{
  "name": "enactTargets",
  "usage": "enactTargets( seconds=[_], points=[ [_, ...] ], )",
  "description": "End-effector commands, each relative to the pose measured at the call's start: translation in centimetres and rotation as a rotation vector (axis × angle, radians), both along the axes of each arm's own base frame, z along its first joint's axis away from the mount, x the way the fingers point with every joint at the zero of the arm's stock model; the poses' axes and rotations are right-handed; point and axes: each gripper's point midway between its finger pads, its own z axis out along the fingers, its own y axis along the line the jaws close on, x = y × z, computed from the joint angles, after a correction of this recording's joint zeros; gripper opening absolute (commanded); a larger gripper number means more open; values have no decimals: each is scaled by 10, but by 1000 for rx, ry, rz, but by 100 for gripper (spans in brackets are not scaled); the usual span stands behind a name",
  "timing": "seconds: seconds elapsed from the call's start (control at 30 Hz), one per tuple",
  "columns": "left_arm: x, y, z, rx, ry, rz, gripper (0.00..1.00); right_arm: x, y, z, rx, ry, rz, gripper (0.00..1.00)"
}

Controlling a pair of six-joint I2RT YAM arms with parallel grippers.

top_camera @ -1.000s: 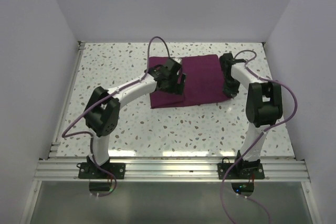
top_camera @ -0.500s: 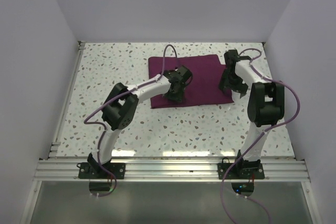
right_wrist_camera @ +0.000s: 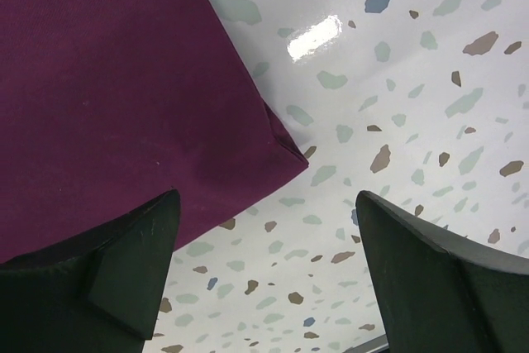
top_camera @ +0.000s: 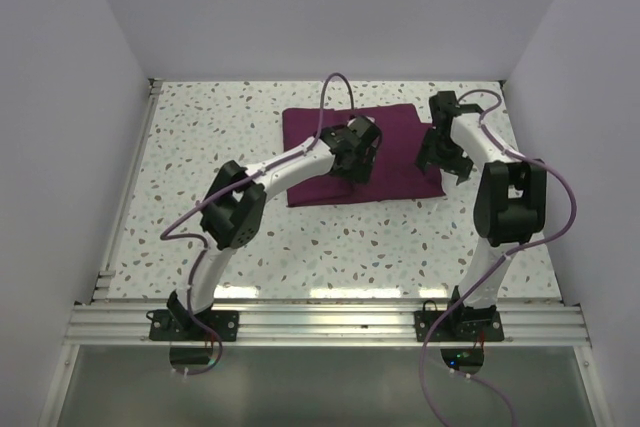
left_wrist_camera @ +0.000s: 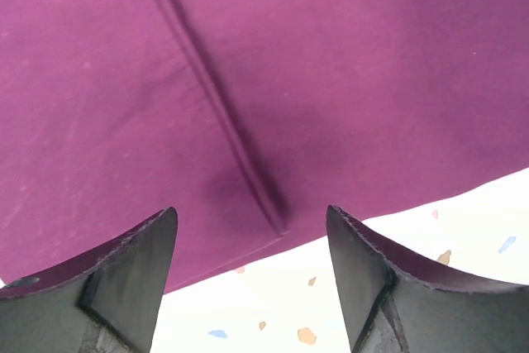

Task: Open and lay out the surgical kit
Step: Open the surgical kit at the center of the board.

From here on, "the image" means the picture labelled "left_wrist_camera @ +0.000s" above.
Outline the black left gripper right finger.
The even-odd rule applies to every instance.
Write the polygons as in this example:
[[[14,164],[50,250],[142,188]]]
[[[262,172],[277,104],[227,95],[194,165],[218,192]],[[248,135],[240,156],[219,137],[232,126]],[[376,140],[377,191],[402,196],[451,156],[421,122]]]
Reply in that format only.
[[[456,270],[337,206],[326,232],[353,352],[526,352],[528,287]]]

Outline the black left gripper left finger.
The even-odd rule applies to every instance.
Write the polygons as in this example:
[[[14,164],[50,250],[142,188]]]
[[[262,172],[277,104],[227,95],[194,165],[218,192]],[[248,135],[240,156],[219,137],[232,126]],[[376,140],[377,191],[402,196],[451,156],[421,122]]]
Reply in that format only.
[[[148,352],[178,230],[167,208],[1,289],[1,351]]]

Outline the purple cloth wrap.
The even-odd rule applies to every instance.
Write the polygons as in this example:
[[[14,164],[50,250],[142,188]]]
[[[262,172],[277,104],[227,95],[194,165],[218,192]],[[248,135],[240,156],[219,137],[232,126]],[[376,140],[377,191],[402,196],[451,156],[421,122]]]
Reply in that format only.
[[[1,277],[161,209],[178,289],[528,166],[528,0],[1,0]]]

